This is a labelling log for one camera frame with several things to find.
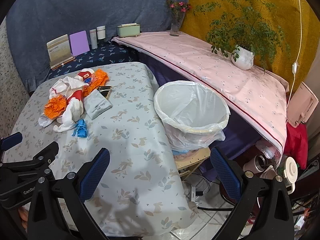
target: mustard yellow fabric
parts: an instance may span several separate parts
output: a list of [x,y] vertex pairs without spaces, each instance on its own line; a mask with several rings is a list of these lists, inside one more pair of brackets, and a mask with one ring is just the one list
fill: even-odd
[[[221,0],[189,0],[192,7],[196,5],[204,4],[211,1]],[[299,45],[300,45],[300,14],[299,14],[299,2],[298,0],[265,0],[272,2],[277,6],[275,14],[268,14],[263,12],[263,17],[268,19],[273,28],[277,28],[280,25],[285,34],[286,41],[291,47],[291,58],[285,55],[285,51],[282,53],[280,50],[276,54],[275,61],[272,66],[269,66],[269,70],[273,73],[281,76],[289,82],[290,88],[293,82],[293,75],[291,71],[292,63],[296,60]],[[295,91],[301,81],[307,76],[312,61],[315,57],[319,36],[320,36],[320,22],[313,10],[309,6],[306,0],[301,1],[302,11],[302,45],[298,59],[300,66],[296,73],[296,81],[293,87]],[[225,2],[221,3],[221,9],[216,9],[214,12],[206,13],[206,15],[197,13],[196,16],[192,12],[186,14],[181,31],[199,38],[205,41],[206,33],[209,30],[209,24],[212,19],[220,18],[223,11],[228,9],[228,5]]]

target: crumpled blue plastic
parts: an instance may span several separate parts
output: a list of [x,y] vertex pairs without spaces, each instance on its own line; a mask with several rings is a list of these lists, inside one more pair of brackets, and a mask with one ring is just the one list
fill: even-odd
[[78,123],[76,124],[75,129],[73,130],[72,136],[75,136],[77,133],[78,137],[86,138],[88,135],[87,125],[83,119],[79,119]]

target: crumpled orange paper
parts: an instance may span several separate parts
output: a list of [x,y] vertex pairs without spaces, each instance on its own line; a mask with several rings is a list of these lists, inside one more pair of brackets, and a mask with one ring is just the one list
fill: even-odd
[[67,99],[58,95],[56,98],[52,98],[44,106],[44,114],[50,119],[58,117],[67,107]]
[[95,73],[92,74],[92,82],[89,86],[84,87],[83,89],[83,96],[86,97],[89,95],[93,90],[95,90],[98,86],[104,86],[106,81],[109,80],[108,74],[101,70],[100,68],[97,69]]

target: speckled wall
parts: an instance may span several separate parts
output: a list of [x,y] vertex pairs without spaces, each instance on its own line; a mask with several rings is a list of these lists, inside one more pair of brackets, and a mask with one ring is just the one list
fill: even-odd
[[0,25],[0,137],[11,134],[28,99],[12,60],[4,19]]

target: silver screw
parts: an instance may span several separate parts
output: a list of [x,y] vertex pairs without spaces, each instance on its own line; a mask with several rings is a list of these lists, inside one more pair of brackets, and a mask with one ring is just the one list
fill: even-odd
[[75,174],[74,172],[69,172],[69,173],[67,174],[67,178],[68,178],[68,179],[73,179],[75,176],[76,176],[76,174]]
[[277,176],[276,176],[276,180],[279,181],[279,182],[281,182],[281,181],[282,181],[282,177],[279,176],[279,175],[277,175]]
[[40,177],[40,178],[38,179],[38,182],[39,182],[39,183],[44,183],[44,181],[45,181],[45,178],[44,178],[44,177]]
[[244,173],[248,178],[252,178],[253,177],[253,173],[251,171],[246,171]]

